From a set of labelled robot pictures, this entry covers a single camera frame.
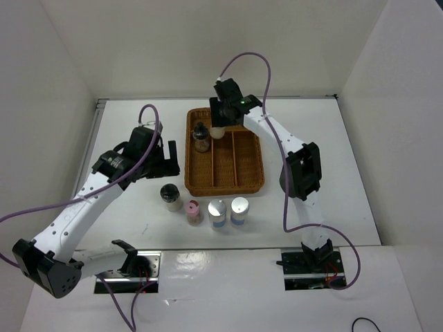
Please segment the green-capped white spice bottle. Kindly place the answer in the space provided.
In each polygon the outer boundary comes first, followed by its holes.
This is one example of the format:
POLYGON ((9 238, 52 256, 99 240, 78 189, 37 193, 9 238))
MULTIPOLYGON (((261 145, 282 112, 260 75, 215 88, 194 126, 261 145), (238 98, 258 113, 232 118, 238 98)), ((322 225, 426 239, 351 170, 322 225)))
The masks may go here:
POLYGON ((220 140, 224 137, 226 133, 225 127, 211 127, 210 128, 210 137, 214 140, 220 140))

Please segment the black-capped brown spice bottle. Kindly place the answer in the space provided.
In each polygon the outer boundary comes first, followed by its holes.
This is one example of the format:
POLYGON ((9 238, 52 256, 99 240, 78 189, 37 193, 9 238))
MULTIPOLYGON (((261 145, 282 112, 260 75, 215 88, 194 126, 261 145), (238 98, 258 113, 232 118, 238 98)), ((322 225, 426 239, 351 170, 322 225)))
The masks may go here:
POLYGON ((202 122, 198 122, 194 127, 192 137, 196 151, 205 153, 210 149, 209 129, 202 122))

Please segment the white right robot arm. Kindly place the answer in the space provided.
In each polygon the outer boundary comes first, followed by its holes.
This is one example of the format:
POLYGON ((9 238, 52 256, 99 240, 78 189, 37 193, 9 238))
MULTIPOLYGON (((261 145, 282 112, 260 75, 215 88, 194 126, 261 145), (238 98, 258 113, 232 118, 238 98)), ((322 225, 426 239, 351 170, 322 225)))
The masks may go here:
POLYGON ((254 95, 243 95, 233 79, 219 78, 214 90, 216 96, 209 99, 210 136, 220 139, 227 127, 241 125, 282 157, 279 182, 284 201, 292 200, 296 206, 302 230, 303 263, 306 269, 318 272, 333 252, 331 239, 319 229, 323 218, 317 195, 322 179, 318 145, 305 143, 292 135, 266 112, 265 101, 254 95))

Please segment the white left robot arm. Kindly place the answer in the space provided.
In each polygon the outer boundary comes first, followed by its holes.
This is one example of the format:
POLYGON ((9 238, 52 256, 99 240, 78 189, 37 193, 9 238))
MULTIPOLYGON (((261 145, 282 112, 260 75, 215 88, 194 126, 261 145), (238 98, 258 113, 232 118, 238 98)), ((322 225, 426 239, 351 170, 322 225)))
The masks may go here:
POLYGON ((129 141, 100 155, 92 172, 76 195, 51 224, 32 240, 18 240, 12 252, 22 273, 53 297, 67 296, 78 282, 115 270, 122 276, 149 267, 135 247, 117 239, 99 250, 76 248, 105 209, 131 183, 144 178, 177 176, 180 168, 177 145, 167 143, 165 158, 161 131, 146 126, 133 129, 129 141))

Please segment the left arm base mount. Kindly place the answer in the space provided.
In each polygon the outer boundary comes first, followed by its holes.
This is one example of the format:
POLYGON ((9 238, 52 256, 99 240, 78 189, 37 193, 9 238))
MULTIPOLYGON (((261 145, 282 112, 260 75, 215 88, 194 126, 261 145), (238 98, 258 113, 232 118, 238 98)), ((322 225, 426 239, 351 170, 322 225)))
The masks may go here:
POLYGON ((130 272, 108 270, 102 274, 114 294, 158 293, 161 251, 138 252, 135 266, 130 272))

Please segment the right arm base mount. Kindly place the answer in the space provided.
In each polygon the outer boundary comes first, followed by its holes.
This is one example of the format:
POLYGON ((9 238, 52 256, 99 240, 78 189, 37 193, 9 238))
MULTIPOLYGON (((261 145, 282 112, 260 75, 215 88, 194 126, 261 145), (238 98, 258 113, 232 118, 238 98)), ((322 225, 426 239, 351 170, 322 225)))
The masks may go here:
POLYGON ((330 286, 342 288, 347 285, 341 254, 337 250, 314 268, 307 265, 302 251, 283 251, 276 265, 282 268, 286 291, 327 289, 330 286))

